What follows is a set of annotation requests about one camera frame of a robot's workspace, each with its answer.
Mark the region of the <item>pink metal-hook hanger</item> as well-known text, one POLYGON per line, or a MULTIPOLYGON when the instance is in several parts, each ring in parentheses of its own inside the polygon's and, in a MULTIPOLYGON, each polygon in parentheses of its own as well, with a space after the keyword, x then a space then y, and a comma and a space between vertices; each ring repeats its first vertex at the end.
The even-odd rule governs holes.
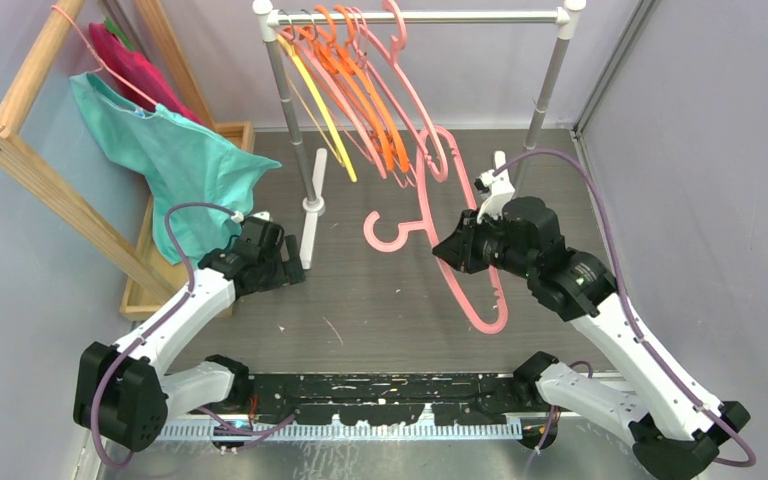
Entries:
POLYGON ((305 110, 350 181, 356 182, 358 174, 347 141, 385 179, 402 164, 402 148, 394 142, 389 110, 356 49, 356 24, 348 19, 337 26, 335 15, 348 14, 342 5, 332 11, 318 4, 314 12, 323 19, 288 25, 278 37, 313 101, 305 110))

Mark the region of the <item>orange plastic hanger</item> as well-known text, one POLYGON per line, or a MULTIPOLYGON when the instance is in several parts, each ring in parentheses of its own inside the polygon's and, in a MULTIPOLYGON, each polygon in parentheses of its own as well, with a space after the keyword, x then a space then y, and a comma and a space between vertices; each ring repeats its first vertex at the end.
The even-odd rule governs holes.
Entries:
POLYGON ((368 123, 369 114, 364 111, 357 94, 365 94, 363 85, 356 81, 350 84, 346 71, 339 65, 336 47, 342 47, 339 31, 331 12, 323 5, 316 5, 314 12, 321 15, 320 21, 312 18, 310 24, 303 27, 298 36, 311 54, 310 64, 317 76, 317 81, 328 92, 328 96, 357 132, 361 146, 369 162, 373 164, 381 178, 389 172, 384 167, 383 158, 376 148, 376 138, 372 126, 368 123))

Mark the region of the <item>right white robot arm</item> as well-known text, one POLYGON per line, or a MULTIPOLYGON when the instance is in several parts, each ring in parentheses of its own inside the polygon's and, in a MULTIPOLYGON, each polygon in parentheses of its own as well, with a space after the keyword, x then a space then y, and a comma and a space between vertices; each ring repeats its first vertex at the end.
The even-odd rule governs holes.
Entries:
POLYGON ((465 210, 432 252, 463 273, 493 268, 524 279, 538 303, 584 335, 632 387, 621 392, 541 351, 513 374, 525 409, 577 413, 624 441, 658 479, 696 477, 748 423, 741 403, 720 400, 672 358, 598 257, 567 246, 542 200, 512 199, 495 218, 465 210))

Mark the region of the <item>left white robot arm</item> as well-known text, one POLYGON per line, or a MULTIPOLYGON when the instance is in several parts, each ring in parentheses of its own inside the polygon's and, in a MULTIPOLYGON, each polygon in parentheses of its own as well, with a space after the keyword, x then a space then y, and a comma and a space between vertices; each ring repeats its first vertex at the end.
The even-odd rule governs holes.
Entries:
POLYGON ((304 282, 296 236, 257 214, 207 253, 192 280, 153 316, 111 345, 94 342, 79 360, 73 420, 131 451, 151 445, 165 424, 216 403, 229 413, 253 399, 243 363, 214 354, 175 374, 168 369, 211 320, 243 296, 304 282))

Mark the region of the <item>yellow hanger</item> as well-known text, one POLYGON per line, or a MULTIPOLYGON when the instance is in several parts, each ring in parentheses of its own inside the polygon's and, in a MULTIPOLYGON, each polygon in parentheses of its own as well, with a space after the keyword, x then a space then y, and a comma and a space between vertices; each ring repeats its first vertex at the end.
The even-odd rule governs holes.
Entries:
POLYGON ((325 141, 326 146, 334 155, 338 164, 346 172, 349 181, 351 183, 356 183, 358 181, 358 177, 348 150, 331 115, 331 111, 322 96, 322 89, 317 83, 316 78, 312 76, 311 68, 302 59, 302 51, 296 45, 296 43, 291 41, 285 34, 279 33, 276 35, 276 38, 284 53, 294 65, 298 75, 308 90, 308 93, 313 100, 318 114, 315 115, 313 108, 310 107, 305 100, 303 100, 302 94, 293 83, 293 81, 290 81, 291 90, 301 101, 302 106, 310 120, 313 122, 315 129, 319 132, 320 136, 325 141))

